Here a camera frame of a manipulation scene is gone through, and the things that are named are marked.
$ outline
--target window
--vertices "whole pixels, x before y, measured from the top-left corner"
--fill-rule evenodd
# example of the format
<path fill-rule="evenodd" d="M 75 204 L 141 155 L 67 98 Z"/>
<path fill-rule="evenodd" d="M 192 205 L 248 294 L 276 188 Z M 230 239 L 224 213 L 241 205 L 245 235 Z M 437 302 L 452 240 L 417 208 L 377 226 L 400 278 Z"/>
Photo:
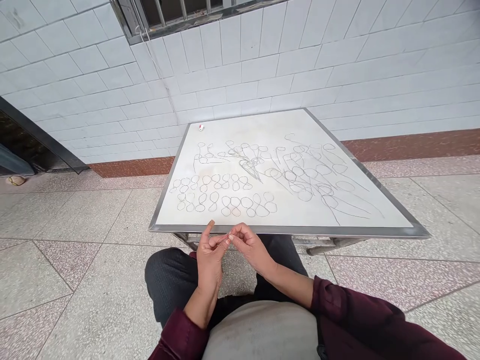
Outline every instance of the window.
<path fill-rule="evenodd" d="M 131 45 L 286 0 L 111 0 Z"/>

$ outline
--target metal table frame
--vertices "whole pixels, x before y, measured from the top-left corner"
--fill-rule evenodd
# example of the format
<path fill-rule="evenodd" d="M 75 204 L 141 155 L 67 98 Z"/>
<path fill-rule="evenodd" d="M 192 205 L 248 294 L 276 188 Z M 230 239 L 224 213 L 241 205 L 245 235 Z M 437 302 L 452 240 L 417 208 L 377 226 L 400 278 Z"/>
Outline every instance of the metal table frame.
<path fill-rule="evenodd" d="M 309 249 L 308 253 L 310 255 L 317 255 L 328 250 L 337 249 L 340 247 L 348 246 L 369 238 L 381 238 L 381 239 L 428 239 L 431 237 L 430 233 L 425 229 L 423 225 L 373 176 L 370 171 L 367 170 L 363 164 L 352 155 L 352 153 L 306 108 L 293 109 L 293 110 L 304 110 L 312 120 L 314 120 L 318 126 L 320 126 L 326 133 L 331 137 L 335 144 L 348 155 L 348 157 L 357 165 L 360 170 L 371 180 L 372 183 L 387 197 L 388 200 L 395 206 L 398 211 L 412 224 L 412 227 L 360 227 L 360 226 L 251 226 L 251 229 L 257 234 L 288 234 L 296 235 L 294 244 L 299 245 L 320 245 L 323 242 L 315 240 L 312 236 L 316 237 L 328 237 L 333 242 L 333 246 L 319 246 Z M 289 112 L 292 110 L 282 110 L 275 111 L 274 113 L 283 113 Z M 202 123 L 207 123 L 210 121 L 217 121 L 222 119 L 214 119 L 209 121 L 202 121 Z M 205 225 L 175 225 L 175 224 L 156 224 L 157 218 L 162 207 L 162 203 L 167 194 L 170 181 L 177 165 L 179 155 L 182 151 L 185 139 L 189 132 L 190 126 L 194 123 L 190 123 L 185 130 L 183 138 L 181 140 L 178 152 L 176 154 L 173 165 L 168 174 L 168 178 L 163 186 L 161 192 L 160 200 L 156 206 L 155 212 L 151 219 L 148 231 L 150 232 L 160 232 L 160 233 L 173 233 L 181 241 L 187 244 L 192 249 L 196 250 L 195 241 L 189 240 L 189 234 L 200 234 L 204 229 Z M 225 234 L 231 229 L 231 225 L 215 225 L 212 229 L 212 234 Z"/>

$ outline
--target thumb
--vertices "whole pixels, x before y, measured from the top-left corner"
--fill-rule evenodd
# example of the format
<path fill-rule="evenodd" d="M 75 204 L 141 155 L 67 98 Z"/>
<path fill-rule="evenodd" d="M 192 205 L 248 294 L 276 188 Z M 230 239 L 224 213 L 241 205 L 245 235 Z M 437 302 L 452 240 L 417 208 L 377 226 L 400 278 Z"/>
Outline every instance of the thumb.
<path fill-rule="evenodd" d="M 240 239 L 238 236 L 235 236 L 233 234 L 228 235 L 228 239 L 231 240 L 231 242 L 233 243 L 233 246 L 236 247 L 236 249 L 242 254 L 246 253 L 250 247 L 246 243 L 244 243 L 242 239 Z"/>
<path fill-rule="evenodd" d="M 229 248 L 229 245 L 230 245 L 230 239 L 227 237 L 225 240 L 223 240 L 221 243 L 218 244 L 218 246 L 213 252 L 216 254 L 219 254 L 220 258 L 223 258 L 225 255 L 225 252 Z"/>

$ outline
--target maroon jacket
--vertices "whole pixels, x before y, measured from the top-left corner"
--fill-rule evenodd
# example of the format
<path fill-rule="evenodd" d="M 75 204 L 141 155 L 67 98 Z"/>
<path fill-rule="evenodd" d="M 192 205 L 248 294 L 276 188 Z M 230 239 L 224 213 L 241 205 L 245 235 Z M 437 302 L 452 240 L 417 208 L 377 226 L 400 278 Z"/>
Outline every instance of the maroon jacket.
<path fill-rule="evenodd" d="M 391 303 L 315 276 L 309 309 L 320 321 L 328 360 L 466 360 Z M 175 309 L 150 359 L 201 359 L 209 333 Z"/>

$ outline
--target knee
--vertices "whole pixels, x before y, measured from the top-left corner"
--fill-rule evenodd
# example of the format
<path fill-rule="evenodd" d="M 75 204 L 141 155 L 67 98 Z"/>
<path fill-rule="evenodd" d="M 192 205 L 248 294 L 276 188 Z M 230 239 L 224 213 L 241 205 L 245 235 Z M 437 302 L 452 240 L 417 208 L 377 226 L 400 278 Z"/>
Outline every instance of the knee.
<path fill-rule="evenodd" d="M 183 254 L 182 250 L 177 247 L 169 247 L 154 253 L 148 258 L 145 266 L 145 279 L 154 274 L 158 274 L 162 269 L 170 266 L 175 259 Z"/>

